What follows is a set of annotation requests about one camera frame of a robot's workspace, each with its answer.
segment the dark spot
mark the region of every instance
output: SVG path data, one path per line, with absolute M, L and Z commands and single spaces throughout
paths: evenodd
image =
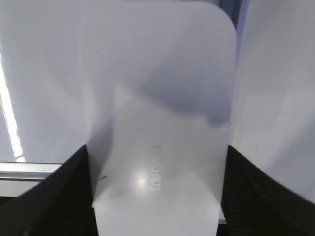
M 102 180 L 102 179 L 105 179 L 107 176 L 103 176 L 103 177 L 101 177 L 99 180 Z

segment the black textured surface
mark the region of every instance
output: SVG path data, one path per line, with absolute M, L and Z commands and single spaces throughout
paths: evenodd
M 222 210 L 231 236 L 315 235 L 315 205 L 272 180 L 233 147 L 228 149 Z
M 21 197 L 0 205 L 2 236 L 97 236 L 86 146 Z

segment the white rounded rectangle object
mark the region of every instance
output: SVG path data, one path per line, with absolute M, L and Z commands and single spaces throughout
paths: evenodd
M 207 3 L 109 5 L 79 42 L 99 234 L 216 234 L 236 35 Z

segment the white surface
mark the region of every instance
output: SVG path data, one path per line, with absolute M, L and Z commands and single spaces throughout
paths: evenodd
M 80 58 L 100 235 L 216 235 L 236 34 L 206 3 L 94 12 Z
M 18 197 L 36 185 L 38 182 L 0 180 L 0 196 Z
M 0 161 L 62 163 L 85 143 L 75 43 L 84 9 L 0 1 Z
M 250 1 L 232 117 L 233 146 L 313 202 L 314 11 L 314 1 Z

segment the white plastic panel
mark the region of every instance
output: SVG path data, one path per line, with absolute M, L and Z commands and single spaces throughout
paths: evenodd
M 85 143 L 75 43 L 82 3 L 0 2 L 0 161 L 62 163 Z
M 315 202 L 315 2 L 250 1 L 237 62 L 232 144 Z
M 208 3 L 130 3 L 95 11 L 81 34 L 99 234 L 216 235 L 236 49 L 229 18 Z

